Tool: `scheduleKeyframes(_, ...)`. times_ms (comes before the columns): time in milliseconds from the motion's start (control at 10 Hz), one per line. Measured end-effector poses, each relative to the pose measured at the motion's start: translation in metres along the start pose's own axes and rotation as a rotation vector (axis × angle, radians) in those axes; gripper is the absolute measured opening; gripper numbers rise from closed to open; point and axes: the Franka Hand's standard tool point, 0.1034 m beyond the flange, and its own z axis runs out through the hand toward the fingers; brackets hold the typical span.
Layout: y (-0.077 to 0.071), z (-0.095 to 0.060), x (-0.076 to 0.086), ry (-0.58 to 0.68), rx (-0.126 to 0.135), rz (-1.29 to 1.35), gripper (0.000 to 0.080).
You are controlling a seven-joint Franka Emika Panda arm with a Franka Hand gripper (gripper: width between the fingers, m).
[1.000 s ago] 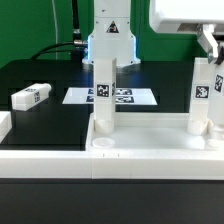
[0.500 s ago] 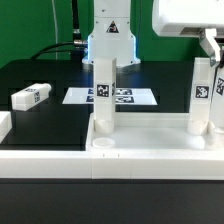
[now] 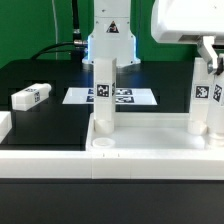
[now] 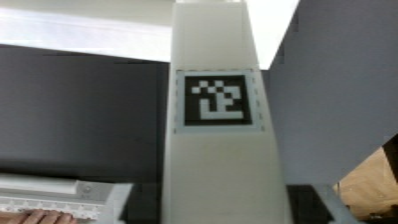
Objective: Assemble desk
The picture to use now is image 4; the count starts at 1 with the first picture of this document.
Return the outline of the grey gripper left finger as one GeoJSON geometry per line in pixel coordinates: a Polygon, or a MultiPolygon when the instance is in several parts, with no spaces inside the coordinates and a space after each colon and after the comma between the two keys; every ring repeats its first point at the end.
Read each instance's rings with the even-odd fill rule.
{"type": "Polygon", "coordinates": [[[117,183],[114,185],[103,207],[103,212],[99,214],[99,218],[94,224],[124,224],[122,211],[128,202],[131,188],[133,188],[131,183],[117,183]]]}

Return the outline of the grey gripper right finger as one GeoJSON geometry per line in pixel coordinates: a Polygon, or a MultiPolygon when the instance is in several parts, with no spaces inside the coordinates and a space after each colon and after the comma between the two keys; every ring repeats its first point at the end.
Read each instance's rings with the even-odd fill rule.
{"type": "Polygon", "coordinates": [[[343,204],[343,201],[337,197],[336,191],[332,189],[332,186],[327,184],[316,184],[313,186],[314,191],[318,193],[323,205],[327,207],[332,220],[329,221],[329,224],[364,224],[353,217],[348,208],[343,204]]]}

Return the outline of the bare human hand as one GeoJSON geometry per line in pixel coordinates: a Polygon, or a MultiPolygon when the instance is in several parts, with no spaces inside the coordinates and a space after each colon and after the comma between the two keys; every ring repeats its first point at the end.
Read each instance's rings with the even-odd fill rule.
{"type": "Polygon", "coordinates": [[[23,213],[0,213],[0,224],[78,224],[69,213],[34,210],[23,213]]]}

